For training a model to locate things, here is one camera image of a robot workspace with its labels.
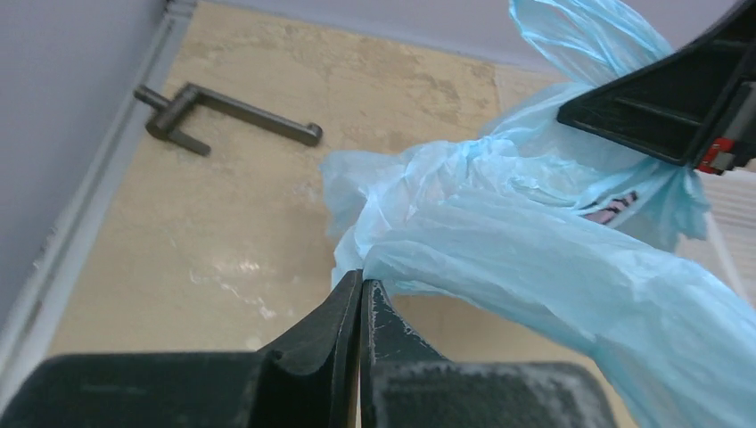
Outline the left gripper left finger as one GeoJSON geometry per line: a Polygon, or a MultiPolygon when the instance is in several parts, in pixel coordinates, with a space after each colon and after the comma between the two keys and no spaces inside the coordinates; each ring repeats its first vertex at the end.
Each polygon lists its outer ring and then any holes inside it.
{"type": "Polygon", "coordinates": [[[352,427],[356,422],[362,272],[259,353],[258,427],[352,427]]]}

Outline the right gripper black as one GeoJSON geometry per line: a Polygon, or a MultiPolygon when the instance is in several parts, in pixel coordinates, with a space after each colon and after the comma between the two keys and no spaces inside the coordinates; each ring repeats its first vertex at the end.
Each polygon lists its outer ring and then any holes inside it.
{"type": "Polygon", "coordinates": [[[674,165],[722,175],[755,157],[755,3],[667,58],[563,104],[558,121],[674,165]]]}

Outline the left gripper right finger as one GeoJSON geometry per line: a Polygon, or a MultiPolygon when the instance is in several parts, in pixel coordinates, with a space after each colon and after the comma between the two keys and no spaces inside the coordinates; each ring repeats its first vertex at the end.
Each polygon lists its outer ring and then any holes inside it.
{"type": "Polygon", "coordinates": [[[432,369],[444,360],[393,307],[381,282],[363,282],[360,406],[364,427],[429,425],[431,406],[439,397],[432,369]]]}

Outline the light blue plastic bag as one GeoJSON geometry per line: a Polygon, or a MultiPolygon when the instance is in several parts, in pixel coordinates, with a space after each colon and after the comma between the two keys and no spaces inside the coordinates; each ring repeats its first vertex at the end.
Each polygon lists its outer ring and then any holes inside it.
{"type": "Polygon", "coordinates": [[[671,46],[621,1],[509,11],[567,81],[475,140],[328,154],[333,275],[455,296],[586,355],[641,427],[754,426],[754,309],[675,252],[707,236],[702,180],[556,119],[671,46]]]}

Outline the white plastic basket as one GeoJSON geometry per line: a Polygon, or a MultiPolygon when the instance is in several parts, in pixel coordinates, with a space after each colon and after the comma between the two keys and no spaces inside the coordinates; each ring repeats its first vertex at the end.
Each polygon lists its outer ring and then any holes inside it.
{"type": "Polygon", "coordinates": [[[711,210],[703,241],[682,238],[677,255],[693,260],[755,303],[755,174],[738,169],[701,175],[711,210]]]}

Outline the aluminium table frame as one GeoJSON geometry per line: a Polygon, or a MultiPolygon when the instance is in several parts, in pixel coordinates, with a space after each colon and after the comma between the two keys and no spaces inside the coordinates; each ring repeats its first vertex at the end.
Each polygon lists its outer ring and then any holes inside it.
{"type": "Polygon", "coordinates": [[[1,332],[1,396],[8,399],[45,358],[111,198],[136,150],[147,107],[133,93],[165,82],[195,1],[170,1],[139,58],[78,188],[53,224],[1,332]]]}

